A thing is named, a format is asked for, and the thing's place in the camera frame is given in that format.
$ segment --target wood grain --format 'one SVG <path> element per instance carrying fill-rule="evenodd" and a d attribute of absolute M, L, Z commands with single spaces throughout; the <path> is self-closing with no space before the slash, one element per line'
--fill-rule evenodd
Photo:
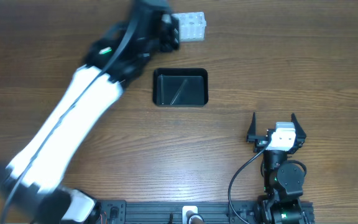
<path fill-rule="evenodd" d="M 123 20 L 129 0 L 0 0 L 0 159 L 10 160 L 58 103 L 88 46 Z M 308 138 L 303 200 L 317 223 L 358 223 L 358 1 L 171 1 L 203 11 L 206 40 L 156 55 L 75 154 L 64 183 L 97 198 L 227 200 L 252 153 L 252 112 L 264 134 L 295 112 Z M 158 108 L 152 72 L 203 67 L 203 108 Z M 260 159 L 232 196 L 263 194 Z M 14 211 L 10 222 L 26 222 Z"/>

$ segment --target white egg carton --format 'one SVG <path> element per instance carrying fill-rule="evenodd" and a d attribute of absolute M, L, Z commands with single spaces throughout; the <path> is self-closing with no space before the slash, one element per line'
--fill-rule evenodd
<path fill-rule="evenodd" d="M 204 40 L 206 21 L 203 12 L 172 14 L 179 19 L 180 41 Z"/>

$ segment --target black plastic container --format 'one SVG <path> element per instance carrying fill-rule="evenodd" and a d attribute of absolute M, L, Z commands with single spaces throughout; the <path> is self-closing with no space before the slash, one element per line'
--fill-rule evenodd
<path fill-rule="evenodd" d="M 203 68 L 156 69 L 153 102 L 157 106 L 204 106 L 208 102 L 208 72 Z"/>

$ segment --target wooden surface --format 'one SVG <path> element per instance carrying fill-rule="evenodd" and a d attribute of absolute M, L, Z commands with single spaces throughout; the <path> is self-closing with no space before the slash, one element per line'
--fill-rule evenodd
<path fill-rule="evenodd" d="M 0 159 L 32 139 L 65 92 L 90 43 L 122 20 L 130 1 L 0 0 Z M 227 201 L 253 156 L 244 140 L 295 112 L 308 137 L 303 200 L 318 223 L 358 223 L 358 1 L 171 1 L 204 11 L 204 42 L 157 55 L 75 154 L 64 184 L 97 198 Z M 209 73 L 203 108 L 152 103 L 157 67 Z M 260 158 L 232 196 L 263 194 Z M 11 222 L 26 221 L 13 211 Z"/>

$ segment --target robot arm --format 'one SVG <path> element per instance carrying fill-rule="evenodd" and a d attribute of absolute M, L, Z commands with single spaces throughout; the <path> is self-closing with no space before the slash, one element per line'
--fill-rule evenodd
<path fill-rule="evenodd" d="M 62 100 L 33 140 L 8 165 L 0 164 L 0 191 L 7 197 L 6 205 L 12 202 L 37 223 L 96 221 L 96 200 L 60 185 L 66 168 L 95 122 L 141 75 L 152 54 L 178 48 L 178 19 L 168 4 L 134 1 L 129 20 L 91 46 L 85 65 L 74 73 Z"/>

